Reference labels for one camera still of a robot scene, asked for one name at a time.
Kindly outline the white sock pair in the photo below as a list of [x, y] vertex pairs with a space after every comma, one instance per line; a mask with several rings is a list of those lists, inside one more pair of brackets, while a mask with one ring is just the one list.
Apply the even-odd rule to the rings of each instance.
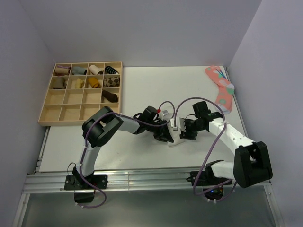
[[169, 133], [170, 133], [170, 135], [173, 139], [173, 142], [167, 142], [167, 145], [169, 147], [174, 147], [174, 146], [177, 146], [177, 145], [185, 142], [184, 139], [180, 138], [180, 135], [181, 135], [181, 130], [180, 129], [174, 130], [171, 126], [169, 126], [168, 130], [169, 130]]

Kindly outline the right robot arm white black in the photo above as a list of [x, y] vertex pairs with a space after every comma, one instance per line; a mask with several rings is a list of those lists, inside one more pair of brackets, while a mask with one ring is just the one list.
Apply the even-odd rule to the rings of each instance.
[[233, 126], [221, 112], [211, 112], [205, 101], [193, 105], [195, 119], [179, 118], [180, 138], [195, 140], [200, 131], [213, 134], [232, 152], [233, 161], [216, 160], [204, 165], [201, 172], [190, 176], [193, 186], [215, 186], [235, 181], [240, 187], [270, 180], [273, 177], [268, 148], [262, 141], [255, 142]]

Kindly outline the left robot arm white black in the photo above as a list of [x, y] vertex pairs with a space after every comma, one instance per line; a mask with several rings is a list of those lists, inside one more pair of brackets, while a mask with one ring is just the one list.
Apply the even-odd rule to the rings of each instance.
[[168, 122], [159, 118], [159, 111], [152, 106], [133, 117], [114, 113], [110, 107], [105, 106], [83, 123], [82, 130], [84, 148], [79, 163], [72, 171], [75, 183], [82, 189], [91, 186], [98, 153], [117, 131], [134, 135], [149, 131], [158, 141], [174, 142]]

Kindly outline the pink patterned sock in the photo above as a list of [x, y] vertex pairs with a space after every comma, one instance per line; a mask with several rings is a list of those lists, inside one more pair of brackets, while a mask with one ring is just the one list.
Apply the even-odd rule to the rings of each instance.
[[218, 87], [215, 103], [225, 114], [229, 114], [232, 111], [234, 85], [227, 79], [219, 66], [209, 66], [205, 69], [205, 73]]

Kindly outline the checkered brown rolled sock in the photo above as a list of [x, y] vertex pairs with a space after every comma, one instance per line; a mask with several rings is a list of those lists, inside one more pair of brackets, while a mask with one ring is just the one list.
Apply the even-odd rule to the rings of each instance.
[[120, 77], [106, 77], [104, 78], [103, 87], [119, 87], [120, 86]]

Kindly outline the black white striped rolled sock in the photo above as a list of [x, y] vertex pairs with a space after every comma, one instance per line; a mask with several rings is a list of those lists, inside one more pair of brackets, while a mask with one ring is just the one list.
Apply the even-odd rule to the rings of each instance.
[[111, 75], [119, 74], [119, 72], [118, 72], [115, 68], [113, 68], [113, 67], [111, 67], [111, 66], [106, 66], [106, 67], [105, 67], [105, 72], [106, 72], [107, 74], [111, 74]]

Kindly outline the mustard orange rolled sock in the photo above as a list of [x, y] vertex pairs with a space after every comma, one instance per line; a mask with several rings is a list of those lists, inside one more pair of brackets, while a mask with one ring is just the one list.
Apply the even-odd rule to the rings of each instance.
[[91, 86], [91, 88], [101, 88], [101, 84], [95, 77], [88, 78], [88, 82], [89, 82], [89, 85]]

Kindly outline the white brown rolled sock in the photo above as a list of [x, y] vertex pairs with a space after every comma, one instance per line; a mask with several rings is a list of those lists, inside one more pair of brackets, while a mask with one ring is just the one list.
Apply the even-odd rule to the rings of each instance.
[[97, 67], [96, 65], [90, 65], [89, 70], [90, 70], [91, 74], [93, 74], [93, 75], [102, 75], [103, 74], [103, 69]]

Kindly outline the wooden compartment tray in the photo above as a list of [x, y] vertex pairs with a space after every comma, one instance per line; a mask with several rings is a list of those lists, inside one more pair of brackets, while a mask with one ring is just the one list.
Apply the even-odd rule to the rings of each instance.
[[[87, 68], [86, 75], [56, 75], [54, 73], [57, 65], [80, 66]], [[102, 75], [93, 75], [89, 70], [90, 65], [96, 65], [103, 69]], [[115, 68], [119, 74], [111, 75], [105, 72], [105, 67], [111, 66]], [[53, 89], [53, 84], [57, 78], [66, 80], [66, 89]], [[88, 78], [95, 77], [101, 84], [101, 88], [91, 88]], [[104, 78], [120, 77], [120, 86], [105, 88], [103, 87]], [[82, 89], [75, 89], [77, 78], [85, 81]], [[121, 111], [122, 102], [122, 81], [123, 81], [123, 63], [121, 61], [110, 62], [77, 62], [77, 63], [57, 63], [54, 66], [52, 77], [46, 93], [44, 104], [39, 116], [38, 123], [42, 126], [70, 126], [80, 125], [89, 117], [99, 111], [102, 107], [108, 106], [114, 112]], [[118, 102], [111, 103], [102, 96], [102, 91], [117, 94]]]

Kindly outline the pale yellow rolled sock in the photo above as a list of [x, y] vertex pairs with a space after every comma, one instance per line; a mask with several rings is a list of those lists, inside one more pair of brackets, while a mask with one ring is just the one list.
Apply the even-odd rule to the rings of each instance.
[[75, 82], [75, 89], [82, 89], [84, 84], [85, 84], [84, 80], [77, 78], [77, 80]]

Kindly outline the grey blue rolled sock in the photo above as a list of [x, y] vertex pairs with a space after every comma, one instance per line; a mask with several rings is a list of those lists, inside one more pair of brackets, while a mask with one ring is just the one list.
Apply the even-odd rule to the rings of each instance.
[[73, 66], [71, 72], [72, 72], [72, 75], [86, 75], [87, 68], [80, 67], [80, 66]]

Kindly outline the brown grey rolled sock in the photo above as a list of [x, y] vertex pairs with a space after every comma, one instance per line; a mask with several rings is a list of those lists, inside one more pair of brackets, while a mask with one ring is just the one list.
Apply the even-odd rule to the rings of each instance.
[[57, 78], [53, 84], [53, 89], [66, 89], [66, 80], [64, 78]]

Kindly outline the beige rolled sock purple band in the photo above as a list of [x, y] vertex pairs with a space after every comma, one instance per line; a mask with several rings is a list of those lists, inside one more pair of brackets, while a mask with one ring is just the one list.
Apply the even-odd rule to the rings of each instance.
[[55, 67], [54, 73], [58, 76], [60, 75], [69, 75], [71, 70], [70, 66], [61, 66], [61, 65], [57, 65]]

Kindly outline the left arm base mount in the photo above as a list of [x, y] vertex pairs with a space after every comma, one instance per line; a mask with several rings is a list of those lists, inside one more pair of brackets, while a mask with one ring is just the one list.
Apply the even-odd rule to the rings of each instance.
[[[90, 175], [86, 177], [86, 180], [99, 189], [106, 189], [107, 187], [107, 175]], [[64, 190], [74, 191], [74, 201], [84, 204], [91, 203], [97, 191], [94, 187], [83, 181], [80, 175], [66, 176]]]

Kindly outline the aluminium rail frame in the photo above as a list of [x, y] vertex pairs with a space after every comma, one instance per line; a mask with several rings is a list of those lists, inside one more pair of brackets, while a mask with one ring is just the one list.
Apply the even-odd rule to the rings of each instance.
[[98, 160], [109, 177], [107, 201], [95, 209], [75, 206], [72, 191], [63, 190], [61, 170], [73, 147], [63, 143], [61, 160], [50, 169], [54, 141], [71, 139], [77, 126], [54, 126], [45, 133], [37, 171], [28, 175], [15, 227], [283, 227], [285, 225], [270, 181], [247, 189], [224, 191], [228, 198], [212, 204], [194, 196], [186, 181], [202, 164], [214, 137], [173, 148], [156, 144], [143, 151], [128, 148], [118, 159], [115, 145]]

